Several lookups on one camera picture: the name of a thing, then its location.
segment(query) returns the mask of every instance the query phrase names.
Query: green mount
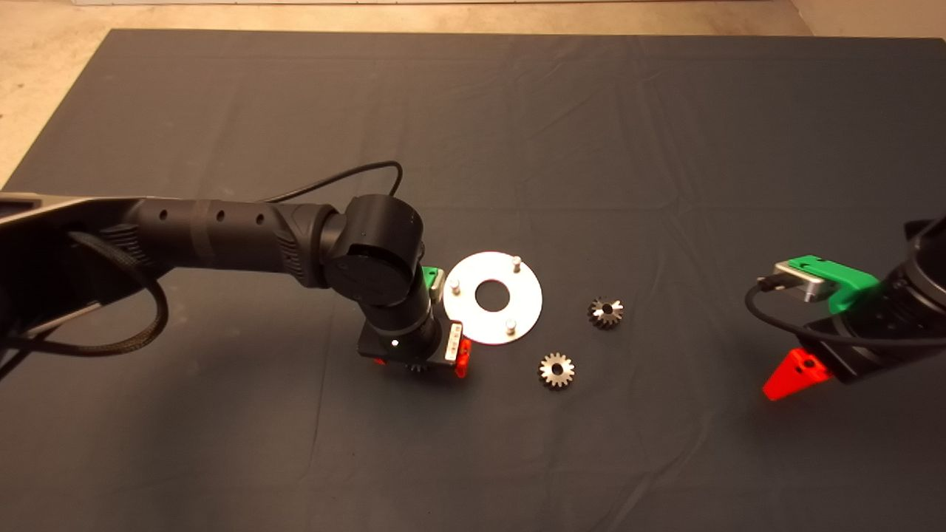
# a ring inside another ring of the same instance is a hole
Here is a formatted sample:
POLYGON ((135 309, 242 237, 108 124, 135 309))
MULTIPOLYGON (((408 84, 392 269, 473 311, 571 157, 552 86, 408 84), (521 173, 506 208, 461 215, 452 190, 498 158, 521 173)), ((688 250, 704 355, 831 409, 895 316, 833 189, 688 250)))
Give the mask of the green mount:
POLYGON ((828 310, 832 314, 847 310, 863 291, 880 283, 877 277, 871 274, 814 255, 790 258, 788 265, 837 285, 837 291, 828 298, 828 310))
POLYGON ((434 266, 421 266, 424 284, 430 292, 430 301, 436 305, 444 296, 444 279, 447 277, 443 270, 434 266))

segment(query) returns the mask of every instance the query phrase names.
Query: metal plate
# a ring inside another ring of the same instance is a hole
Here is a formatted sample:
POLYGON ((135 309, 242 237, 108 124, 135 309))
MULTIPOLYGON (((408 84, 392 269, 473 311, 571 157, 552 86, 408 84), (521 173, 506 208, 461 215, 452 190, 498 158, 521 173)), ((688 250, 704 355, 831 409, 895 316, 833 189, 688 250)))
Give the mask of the metal plate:
POLYGON ((463 322, 464 335, 480 344, 507 344, 524 336, 542 313, 542 287, 525 262, 498 251, 485 251, 460 261, 447 275, 444 309, 451 320, 463 322), (477 303, 476 290, 486 281, 497 281, 509 291, 502 310, 486 310, 477 303), (515 321, 512 332, 508 322, 515 321))

